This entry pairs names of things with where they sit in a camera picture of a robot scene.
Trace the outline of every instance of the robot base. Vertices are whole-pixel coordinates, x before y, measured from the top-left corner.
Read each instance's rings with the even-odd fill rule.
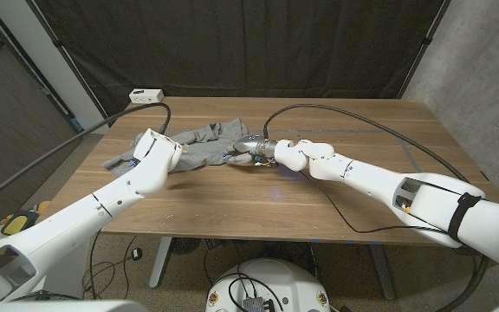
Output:
[[[235,266],[226,271],[223,277],[219,278],[218,282],[211,287],[207,296],[205,311],[234,312],[239,310],[229,296],[230,284],[239,278],[238,270],[242,277],[248,276],[269,286],[282,305],[281,309],[275,296],[267,288],[255,281],[253,284],[256,287],[257,299],[248,300],[242,282],[246,290],[248,290],[249,297],[253,298],[254,289],[250,280],[236,281],[230,287],[230,293],[240,306],[244,307],[244,300],[246,300],[245,307],[249,311],[264,312],[266,309],[262,308],[261,302],[269,300],[273,303],[274,309],[267,309],[267,311],[330,311],[327,293],[321,283],[314,276],[293,263],[280,259],[263,258],[241,263],[239,269],[237,269],[238,266]]]

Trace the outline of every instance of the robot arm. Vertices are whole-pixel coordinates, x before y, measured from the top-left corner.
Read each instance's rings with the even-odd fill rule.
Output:
[[[483,200],[484,192],[469,183],[436,173],[392,172],[335,153],[329,144],[309,140],[294,146],[290,140],[264,140],[254,135],[242,138],[233,148],[293,171],[309,164],[312,177],[342,182],[375,198],[406,225],[447,232],[415,229],[420,235],[451,248],[466,244],[499,263],[499,204]],[[232,164],[253,165],[240,161],[247,156],[228,156]]]
[[[147,129],[134,151],[138,165],[41,223],[0,239],[0,301],[25,296],[48,269],[97,230],[159,191],[182,147]]]

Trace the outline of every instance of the table leg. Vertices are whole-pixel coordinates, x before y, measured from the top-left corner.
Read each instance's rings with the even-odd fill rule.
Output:
[[[382,245],[371,244],[369,245],[369,251],[371,251],[374,267],[377,270],[380,288],[382,288],[382,296],[386,300],[396,299],[396,291],[394,290],[394,285],[392,284],[390,268],[388,268],[388,262],[386,261],[385,250],[382,248]]]
[[[172,237],[162,237],[153,263],[152,276],[149,278],[149,287],[157,288],[161,283],[161,277],[165,273],[166,262],[169,258]]]

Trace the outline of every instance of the concrete wall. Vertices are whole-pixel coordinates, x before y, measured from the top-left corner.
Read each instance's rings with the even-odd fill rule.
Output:
[[[404,98],[424,101],[499,188],[499,1],[451,1]]]

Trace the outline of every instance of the tabletop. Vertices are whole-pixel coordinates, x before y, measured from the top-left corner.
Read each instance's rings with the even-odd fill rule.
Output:
[[[499,203],[498,190],[456,143],[422,101],[189,98],[165,97],[172,110],[167,136],[240,117],[250,134],[262,134],[268,117],[283,107],[323,104],[360,114],[421,143],[449,161]],[[110,183],[115,176],[101,163],[129,149],[137,133],[158,130],[162,107],[121,117],[59,191],[44,217]],[[343,114],[297,108],[269,124],[273,140],[326,142],[352,159],[395,172],[451,175],[434,159],[389,133]],[[402,225],[384,205],[336,182],[315,181],[358,230]],[[166,186],[109,223],[107,233],[155,234],[169,237],[294,240],[340,243],[432,244],[407,229],[359,234],[350,229],[326,196],[300,172],[284,166],[206,166],[169,174]]]

